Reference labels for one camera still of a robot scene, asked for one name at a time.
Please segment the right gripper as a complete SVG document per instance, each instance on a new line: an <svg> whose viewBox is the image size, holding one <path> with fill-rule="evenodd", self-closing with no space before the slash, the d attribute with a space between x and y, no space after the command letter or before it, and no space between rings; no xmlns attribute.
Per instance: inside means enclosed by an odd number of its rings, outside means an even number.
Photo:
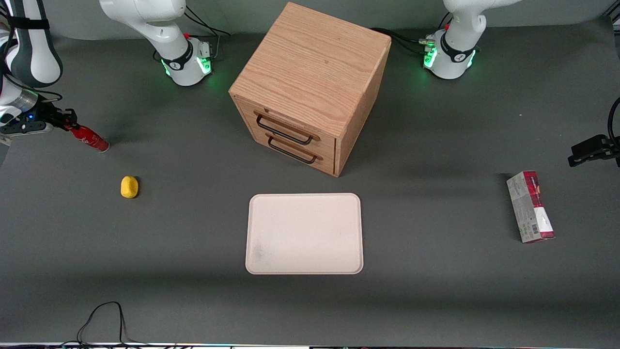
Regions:
<svg viewBox="0 0 620 349"><path fill-rule="evenodd" d="M37 104L28 111L29 122L44 122L53 127L62 128L67 132L77 130L78 124L66 122L76 122L77 120L78 118L74 109L61 110L53 106L53 104Z"/></svg>

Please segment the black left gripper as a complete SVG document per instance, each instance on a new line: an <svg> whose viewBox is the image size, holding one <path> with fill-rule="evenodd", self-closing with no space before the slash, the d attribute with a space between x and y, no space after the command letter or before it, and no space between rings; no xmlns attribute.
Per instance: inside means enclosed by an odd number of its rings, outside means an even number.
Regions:
<svg viewBox="0 0 620 349"><path fill-rule="evenodd" d="M610 138L600 134L571 146L572 155L568 157L569 167L574 168L594 160L614 159L620 167L620 138Z"/></svg>

